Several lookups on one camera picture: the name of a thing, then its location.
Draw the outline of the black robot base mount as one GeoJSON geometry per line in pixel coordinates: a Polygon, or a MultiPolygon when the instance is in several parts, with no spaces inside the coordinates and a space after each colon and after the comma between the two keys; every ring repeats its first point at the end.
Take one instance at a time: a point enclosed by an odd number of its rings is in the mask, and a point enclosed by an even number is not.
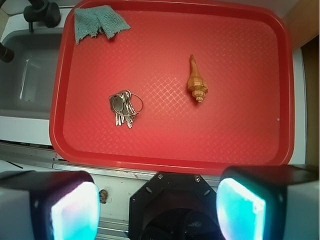
{"type": "Polygon", "coordinates": [[[131,240],[223,240],[217,193],[198,174],[158,172],[129,200],[131,240]]]}

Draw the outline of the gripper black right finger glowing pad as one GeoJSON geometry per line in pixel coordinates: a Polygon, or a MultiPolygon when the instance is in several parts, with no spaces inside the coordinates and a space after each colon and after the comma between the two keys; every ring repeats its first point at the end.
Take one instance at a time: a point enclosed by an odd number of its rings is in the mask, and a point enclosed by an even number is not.
{"type": "Polygon", "coordinates": [[[216,213],[226,240],[318,240],[319,168],[230,166],[221,174],[216,213]]]}

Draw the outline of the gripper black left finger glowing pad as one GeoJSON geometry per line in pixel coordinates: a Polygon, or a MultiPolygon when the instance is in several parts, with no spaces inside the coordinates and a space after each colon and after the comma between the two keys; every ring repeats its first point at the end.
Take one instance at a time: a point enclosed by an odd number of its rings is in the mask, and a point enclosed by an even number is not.
{"type": "Polygon", "coordinates": [[[0,174],[2,240],[94,240],[99,188],[85,171],[0,174]]]}

